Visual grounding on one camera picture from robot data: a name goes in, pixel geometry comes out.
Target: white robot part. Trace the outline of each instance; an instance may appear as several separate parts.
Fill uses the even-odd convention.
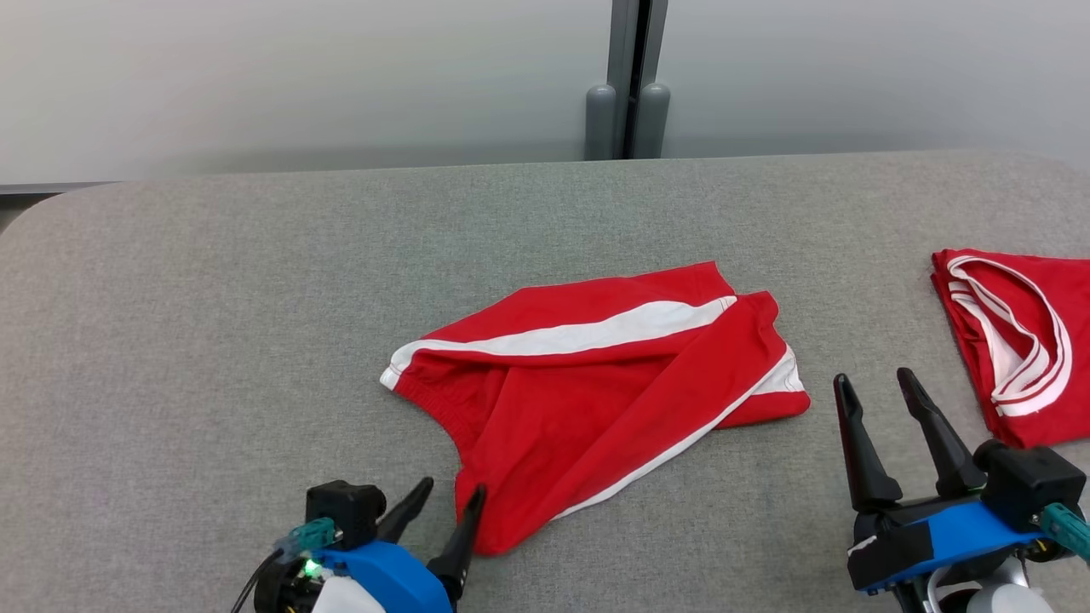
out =
[[[988,586],[969,600],[967,613],[1053,613],[1036,591],[1016,584]]]
[[[386,613],[386,609],[354,579],[330,577],[314,603],[313,613]]]

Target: red garment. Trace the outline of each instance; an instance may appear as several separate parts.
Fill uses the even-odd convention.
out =
[[[1018,446],[1090,436],[1090,261],[934,254],[989,430]]]
[[[499,554],[716,425],[804,411],[777,312],[714,263],[530,287],[398,349],[382,383],[453,440],[458,508],[487,486],[476,551]]]

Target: white wall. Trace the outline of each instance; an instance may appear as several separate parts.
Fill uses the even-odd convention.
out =
[[[680,0],[663,157],[1001,146],[1090,168],[1086,0]]]
[[[580,159],[608,0],[5,0],[0,185]]]

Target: blue plastic part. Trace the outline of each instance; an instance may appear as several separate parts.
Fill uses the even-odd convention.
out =
[[[288,536],[272,544],[272,550],[282,550],[280,563],[295,560],[304,551],[329,546],[337,541],[337,526],[328,517],[319,517],[295,528]]]
[[[1044,507],[1041,513],[1041,530],[1057,543],[1071,550],[1075,555],[1090,562],[1090,527],[1071,509],[1059,503]]]
[[[387,613],[450,613],[439,579],[404,549],[372,541],[351,551],[323,549],[312,560],[337,575],[355,579]]]
[[[915,524],[927,522],[931,529],[934,557],[897,573],[884,581],[867,586],[861,592],[881,590],[887,585],[910,579],[943,566],[972,560],[985,553],[1044,537],[1043,532],[1016,532],[980,501],[945,508]]]

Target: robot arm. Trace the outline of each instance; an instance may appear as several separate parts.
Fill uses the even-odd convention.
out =
[[[1051,612],[1029,589],[1024,561],[1050,562],[1073,550],[1090,556],[1078,506],[1086,474],[1046,447],[1018,450],[989,441],[970,456],[912,371],[899,369],[897,378],[928,441],[937,496],[900,501],[900,485],[885,473],[863,428],[851,383],[837,375],[844,458],[858,513],[848,550],[852,585],[872,596],[892,592],[905,613]],[[967,589],[937,598],[938,588],[960,585]]]
[[[423,479],[389,513],[374,485],[332,481],[306,492],[307,526],[326,519],[336,542],[281,556],[258,576],[256,613],[443,613],[457,610],[485,491],[477,488],[443,553],[427,565],[397,544],[432,492]]]

